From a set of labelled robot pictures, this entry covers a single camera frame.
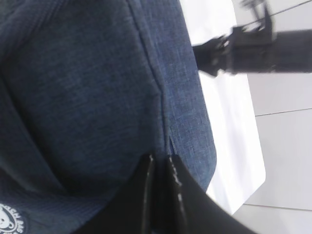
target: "stitching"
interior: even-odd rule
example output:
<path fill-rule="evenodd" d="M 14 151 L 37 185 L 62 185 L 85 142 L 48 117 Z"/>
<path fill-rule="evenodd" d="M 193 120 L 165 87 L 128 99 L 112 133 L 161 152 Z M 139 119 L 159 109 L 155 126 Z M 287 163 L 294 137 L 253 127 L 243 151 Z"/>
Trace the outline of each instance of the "stitching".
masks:
<path fill-rule="evenodd" d="M 150 60 L 150 56 L 147 52 L 147 48 L 146 48 L 146 43 L 145 43 L 145 40 L 142 36 L 142 32 L 140 30 L 140 26 L 139 26 L 139 23 L 137 22 L 137 19 L 135 17 L 135 13 L 134 13 L 134 10 L 129 2 L 129 0 L 126 0 L 127 2 L 127 5 L 128 5 L 128 8 L 130 10 L 130 13 L 131 13 L 131 16 L 133 18 L 133 22 L 134 22 L 134 25 L 138 31 L 138 34 L 139 34 L 139 38 L 140 38 L 140 41 L 141 41 L 141 45 L 142 45 L 142 48 L 143 48 L 143 51 L 144 51 L 144 55 L 146 57 L 146 60 L 148 62 L 148 65 L 149 65 L 149 68 L 152 72 L 152 75 L 153 75 L 153 78 L 154 78 L 154 81 L 156 83 L 156 85 L 158 86 L 158 89 L 161 93 L 161 100 L 160 100 L 160 106 L 161 106 L 161 118 L 162 118 L 162 130 L 163 130 L 163 135 L 164 135 L 164 150 L 167 151 L 169 149 L 169 144 L 168 144 L 168 133 L 166 132 L 167 130 L 167 127 L 166 127 L 166 118 L 165 118 L 165 108 L 164 108 L 164 102 L 165 102 L 165 98 L 164 98 L 164 91 L 163 89 L 161 88 L 162 86 L 160 85 L 160 83 L 157 81 L 156 77 L 156 69 L 153 68 L 153 65 L 151 63 L 151 60 Z"/>

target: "blurred black object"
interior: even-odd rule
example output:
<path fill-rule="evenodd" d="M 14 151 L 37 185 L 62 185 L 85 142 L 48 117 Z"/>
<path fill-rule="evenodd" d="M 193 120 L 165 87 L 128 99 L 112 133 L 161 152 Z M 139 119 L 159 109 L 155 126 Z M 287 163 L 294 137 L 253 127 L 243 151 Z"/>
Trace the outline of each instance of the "blurred black object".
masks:
<path fill-rule="evenodd" d="M 145 155 L 109 205 L 74 234 L 255 234 L 206 195 L 179 156 L 164 163 L 165 191 L 153 190 L 156 160 Z M 154 193 L 164 194 L 165 206 L 153 199 Z M 155 226 L 158 214 L 165 223 L 161 227 Z"/>
<path fill-rule="evenodd" d="M 256 5 L 263 3 L 265 17 Z M 244 1 L 260 23 L 251 31 L 234 27 L 228 37 L 212 39 L 193 47 L 199 70 L 217 76 L 219 69 L 236 73 L 311 73 L 312 30 L 273 32 L 273 23 L 264 1 Z"/>

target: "white table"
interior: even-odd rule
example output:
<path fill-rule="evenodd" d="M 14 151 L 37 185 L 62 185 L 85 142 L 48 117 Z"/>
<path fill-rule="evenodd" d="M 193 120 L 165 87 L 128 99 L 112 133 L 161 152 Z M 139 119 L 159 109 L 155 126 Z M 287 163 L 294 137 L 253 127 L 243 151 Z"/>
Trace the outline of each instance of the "white table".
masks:
<path fill-rule="evenodd" d="M 192 45 L 230 34 L 231 0 L 180 0 Z M 234 214 L 264 183 L 265 167 L 246 74 L 199 73 L 217 151 L 207 194 Z"/>

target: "white logo patch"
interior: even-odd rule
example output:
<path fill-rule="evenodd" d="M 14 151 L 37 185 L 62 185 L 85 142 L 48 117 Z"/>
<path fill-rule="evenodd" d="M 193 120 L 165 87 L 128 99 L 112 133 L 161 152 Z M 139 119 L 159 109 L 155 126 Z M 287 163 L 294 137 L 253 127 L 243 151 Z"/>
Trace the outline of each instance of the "white logo patch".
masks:
<path fill-rule="evenodd" d="M 24 234 L 23 218 L 12 207 L 0 203 L 0 234 Z"/>

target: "white tile floor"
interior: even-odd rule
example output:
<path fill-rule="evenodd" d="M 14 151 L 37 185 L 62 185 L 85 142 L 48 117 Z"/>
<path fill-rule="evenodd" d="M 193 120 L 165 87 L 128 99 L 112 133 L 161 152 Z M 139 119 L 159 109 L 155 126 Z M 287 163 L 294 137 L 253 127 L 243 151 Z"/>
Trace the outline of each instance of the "white tile floor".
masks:
<path fill-rule="evenodd" d="M 252 14 L 233 2 L 238 23 L 250 22 Z M 304 0 L 267 2 L 276 12 Z M 281 14 L 275 29 L 312 29 L 311 12 L 308 3 Z M 267 178 L 234 217 L 259 234 L 311 234 L 312 75 L 256 74 L 249 84 Z"/>
<path fill-rule="evenodd" d="M 311 234 L 312 212 L 243 205 L 234 215 L 259 234 Z"/>

